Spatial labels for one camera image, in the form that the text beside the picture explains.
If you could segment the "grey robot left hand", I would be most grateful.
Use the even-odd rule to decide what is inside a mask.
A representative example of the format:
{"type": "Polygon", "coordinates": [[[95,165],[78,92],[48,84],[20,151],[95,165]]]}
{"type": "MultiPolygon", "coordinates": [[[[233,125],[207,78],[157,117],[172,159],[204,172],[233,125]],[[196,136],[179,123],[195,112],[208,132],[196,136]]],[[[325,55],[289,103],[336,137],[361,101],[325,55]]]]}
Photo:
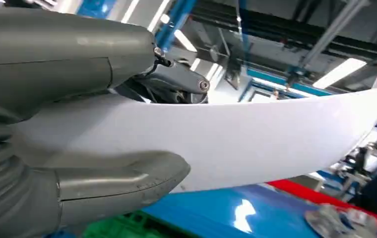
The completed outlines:
{"type": "Polygon", "coordinates": [[[190,172],[172,152],[127,155],[124,166],[41,168],[14,151],[10,126],[42,106],[121,87],[173,103],[209,83],[167,57],[146,28],[55,11],[0,8],[0,238],[32,238],[155,203],[190,172]]]}

